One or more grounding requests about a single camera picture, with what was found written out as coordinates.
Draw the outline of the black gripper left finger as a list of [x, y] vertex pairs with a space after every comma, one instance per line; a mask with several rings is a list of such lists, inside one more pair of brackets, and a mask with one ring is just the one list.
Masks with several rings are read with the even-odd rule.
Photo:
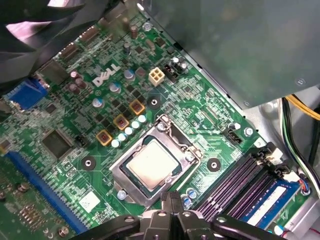
[[163, 192], [161, 209], [141, 217], [120, 215], [83, 233], [85, 240], [169, 240], [174, 216], [175, 192]]

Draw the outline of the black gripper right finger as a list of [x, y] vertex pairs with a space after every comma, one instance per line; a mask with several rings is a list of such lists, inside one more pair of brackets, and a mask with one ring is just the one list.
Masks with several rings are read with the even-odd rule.
[[183, 240], [282, 240], [283, 237], [250, 225], [226, 214], [206, 221], [198, 211], [185, 210], [181, 195], [171, 192], [173, 214]]

